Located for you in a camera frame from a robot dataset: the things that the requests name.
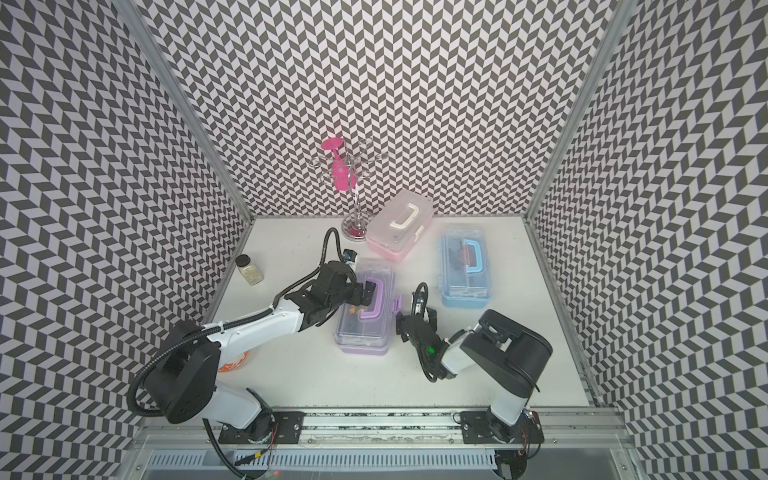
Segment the metal vent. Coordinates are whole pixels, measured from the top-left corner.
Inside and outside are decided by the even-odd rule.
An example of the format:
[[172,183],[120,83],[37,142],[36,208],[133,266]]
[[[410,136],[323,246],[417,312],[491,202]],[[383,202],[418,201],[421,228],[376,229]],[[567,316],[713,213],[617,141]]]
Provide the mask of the metal vent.
[[155,450],[148,468],[189,468],[202,466],[205,452],[195,450]]
[[[240,460],[255,450],[238,450]],[[287,449],[281,448],[257,458],[243,470],[312,470],[328,472],[386,472],[403,470],[488,470],[496,463],[493,450],[484,449]],[[156,450],[147,469],[212,470],[224,468],[212,452],[199,450]]]

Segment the black and white wallpaper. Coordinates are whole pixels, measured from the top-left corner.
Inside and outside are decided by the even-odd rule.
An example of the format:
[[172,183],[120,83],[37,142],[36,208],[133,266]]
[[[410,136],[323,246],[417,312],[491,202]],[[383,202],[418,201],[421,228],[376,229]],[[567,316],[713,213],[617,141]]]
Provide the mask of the black and white wallpaper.
[[0,477],[106,478],[244,224],[108,0],[3,0],[0,40]]
[[366,208],[523,213],[617,0],[138,0],[256,215],[349,211],[309,163],[373,141]]
[[767,19],[641,1],[535,218],[653,478],[766,478]]

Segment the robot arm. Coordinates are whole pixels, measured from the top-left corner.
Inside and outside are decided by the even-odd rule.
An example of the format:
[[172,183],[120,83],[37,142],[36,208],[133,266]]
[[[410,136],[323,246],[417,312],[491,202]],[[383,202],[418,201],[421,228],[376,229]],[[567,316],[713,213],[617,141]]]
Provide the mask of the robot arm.
[[489,436],[511,442],[519,435],[521,423],[529,420],[524,408],[538,388],[536,382],[552,346],[533,330],[494,310],[486,310],[474,329],[460,330],[445,341],[436,332],[437,312],[426,306],[428,295],[426,285],[419,285],[411,315],[397,317],[397,333],[415,347],[431,382],[454,378],[474,365],[485,370],[501,387],[486,412]]
[[[336,235],[339,260],[326,263],[331,233]],[[279,293],[269,308],[205,326],[191,321],[174,325],[160,353],[134,377],[127,394],[129,409],[141,416],[164,416],[172,424],[199,415],[242,429],[254,441],[263,439],[271,428],[271,410],[255,392],[217,382],[217,371],[229,359],[278,336],[323,325],[344,303],[370,305],[375,284],[357,283],[356,253],[342,254],[338,245],[338,232],[329,230],[320,265]],[[137,404],[140,386],[158,409]]]

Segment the purple storage box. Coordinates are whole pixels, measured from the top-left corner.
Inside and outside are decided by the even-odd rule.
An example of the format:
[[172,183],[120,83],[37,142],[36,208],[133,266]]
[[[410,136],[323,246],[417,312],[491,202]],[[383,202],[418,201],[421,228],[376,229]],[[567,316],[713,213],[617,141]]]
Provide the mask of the purple storage box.
[[344,304],[336,327],[336,343],[347,353],[384,355],[395,331],[395,312],[400,298],[395,298],[395,272],[381,260],[358,260],[358,282],[373,282],[376,290],[370,306]]

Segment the white table surface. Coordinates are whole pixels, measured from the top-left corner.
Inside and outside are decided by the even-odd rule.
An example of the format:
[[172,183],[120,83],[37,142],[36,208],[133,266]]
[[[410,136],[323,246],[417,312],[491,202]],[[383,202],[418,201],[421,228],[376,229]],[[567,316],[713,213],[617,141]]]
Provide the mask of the white table surface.
[[[440,301],[437,243],[448,223],[475,223],[485,228],[493,289],[488,308],[540,333],[552,345],[554,352],[538,380],[541,392],[534,392],[530,405],[588,406],[520,217],[435,218],[403,263],[396,265],[396,290],[405,295],[404,303],[419,282],[425,281],[429,305],[438,311],[441,336],[447,338],[477,324],[483,310],[447,308]],[[285,286],[316,267],[326,230],[339,228],[339,224],[333,218],[256,220],[243,253],[262,270],[265,280],[250,286],[235,272],[215,321],[269,306]],[[342,250],[345,248],[362,257],[376,257],[365,243],[342,236]],[[331,239],[327,259],[336,259],[335,252]],[[344,353],[333,338],[337,322],[338,316],[321,327],[259,346],[250,351],[245,365],[217,378],[255,389],[269,404],[279,407],[486,406],[499,388],[477,366],[454,379],[430,383],[413,346],[397,336],[384,356]]]

